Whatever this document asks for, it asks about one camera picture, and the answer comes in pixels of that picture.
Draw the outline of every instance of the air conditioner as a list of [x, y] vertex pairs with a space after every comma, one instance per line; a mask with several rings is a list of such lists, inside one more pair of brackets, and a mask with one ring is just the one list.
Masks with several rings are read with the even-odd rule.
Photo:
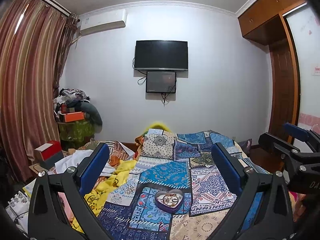
[[81, 36], [112, 29], [124, 28], [127, 22], [127, 11], [125, 9], [101, 13], [81, 22]]

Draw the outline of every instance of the white cloth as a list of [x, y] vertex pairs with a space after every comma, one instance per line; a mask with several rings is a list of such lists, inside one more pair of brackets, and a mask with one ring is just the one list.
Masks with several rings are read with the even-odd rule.
[[[85, 158], [89, 157], [92, 154], [93, 150], [76, 150], [74, 154], [68, 155], [65, 158], [57, 161], [55, 163], [56, 172], [64, 173], [68, 167], [77, 167], [80, 162]], [[111, 167], [109, 163], [106, 163], [104, 166], [100, 176], [111, 176], [116, 169]]]

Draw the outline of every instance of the quilt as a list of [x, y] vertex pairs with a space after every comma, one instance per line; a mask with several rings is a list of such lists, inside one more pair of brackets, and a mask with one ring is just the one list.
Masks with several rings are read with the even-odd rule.
[[[267, 173], [254, 165], [230, 138], [212, 130], [174, 134], [152, 129], [144, 137], [141, 155], [127, 183], [108, 195], [98, 220], [115, 240], [205, 240], [236, 200], [211, 157], [221, 142], [243, 166]], [[158, 191], [180, 189], [184, 202], [175, 214], [155, 205]], [[256, 195], [243, 225], [255, 215], [261, 196]]]

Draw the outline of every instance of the tv screen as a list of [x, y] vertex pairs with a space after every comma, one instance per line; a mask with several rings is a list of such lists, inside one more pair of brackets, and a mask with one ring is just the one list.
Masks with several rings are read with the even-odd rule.
[[147, 71], [147, 93], [175, 93], [176, 73], [167, 71]]
[[137, 41], [134, 69], [188, 70], [188, 42]]

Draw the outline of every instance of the curtain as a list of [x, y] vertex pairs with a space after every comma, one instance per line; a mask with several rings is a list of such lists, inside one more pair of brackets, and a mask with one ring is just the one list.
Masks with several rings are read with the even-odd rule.
[[53, 77], [53, 98], [56, 98], [59, 95], [59, 80], [63, 73], [72, 38], [77, 31], [77, 22], [78, 16], [73, 13], [67, 19], [66, 25], [63, 29], [58, 51], [57, 65]]
[[0, 21], [0, 137], [19, 180], [34, 175], [34, 149], [59, 140], [52, 83], [66, 21], [41, 0], [14, 0]]

